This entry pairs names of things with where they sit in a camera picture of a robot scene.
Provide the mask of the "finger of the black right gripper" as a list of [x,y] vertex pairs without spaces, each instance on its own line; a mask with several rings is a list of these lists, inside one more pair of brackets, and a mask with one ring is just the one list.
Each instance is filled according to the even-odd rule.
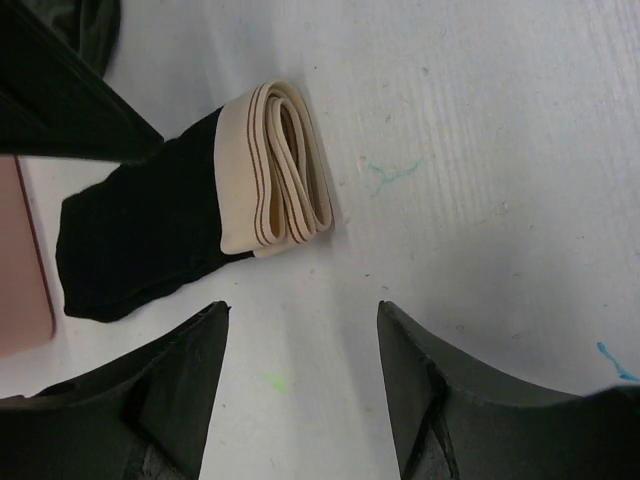
[[1,151],[142,161],[164,140],[74,50],[75,2],[1,4]]

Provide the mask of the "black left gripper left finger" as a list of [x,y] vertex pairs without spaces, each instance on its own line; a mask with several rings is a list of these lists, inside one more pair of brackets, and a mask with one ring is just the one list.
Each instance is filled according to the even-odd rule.
[[214,302],[99,368],[2,399],[2,478],[198,478],[228,329]]

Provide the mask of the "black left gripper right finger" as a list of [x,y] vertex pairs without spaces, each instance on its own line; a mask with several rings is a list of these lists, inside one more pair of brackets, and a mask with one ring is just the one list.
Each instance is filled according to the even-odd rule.
[[638,478],[638,387],[575,396],[526,382],[389,301],[377,330],[401,478]]

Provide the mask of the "black underwear beige waistband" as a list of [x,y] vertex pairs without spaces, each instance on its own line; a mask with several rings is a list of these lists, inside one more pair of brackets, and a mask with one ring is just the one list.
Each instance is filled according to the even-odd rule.
[[303,97],[261,84],[63,201],[64,313],[120,320],[227,264],[305,244],[332,219]]

